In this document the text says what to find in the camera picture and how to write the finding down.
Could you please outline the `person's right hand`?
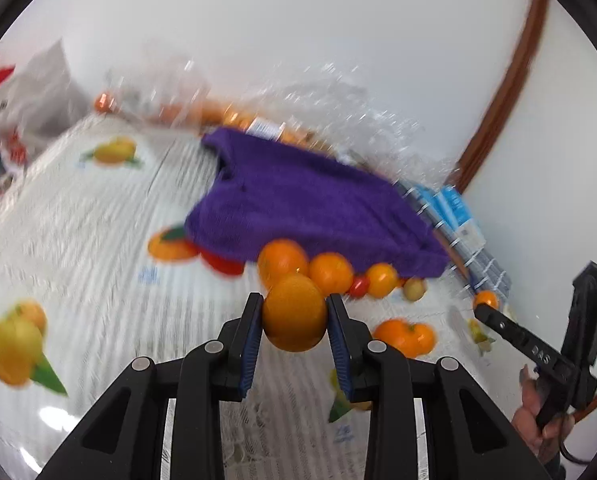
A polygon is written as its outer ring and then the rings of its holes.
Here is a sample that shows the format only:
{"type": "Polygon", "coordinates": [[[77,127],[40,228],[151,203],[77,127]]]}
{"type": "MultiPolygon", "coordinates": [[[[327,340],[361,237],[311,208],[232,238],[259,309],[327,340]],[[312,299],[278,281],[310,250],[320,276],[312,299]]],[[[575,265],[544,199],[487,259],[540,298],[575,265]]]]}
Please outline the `person's right hand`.
{"type": "Polygon", "coordinates": [[[560,440],[565,439],[575,426],[573,415],[554,417],[540,429],[536,422],[542,401],[537,382],[530,376],[527,366],[519,371],[522,404],[512,417],[512,426],[541,463],[546,464],[560,453],[560,440]]]}

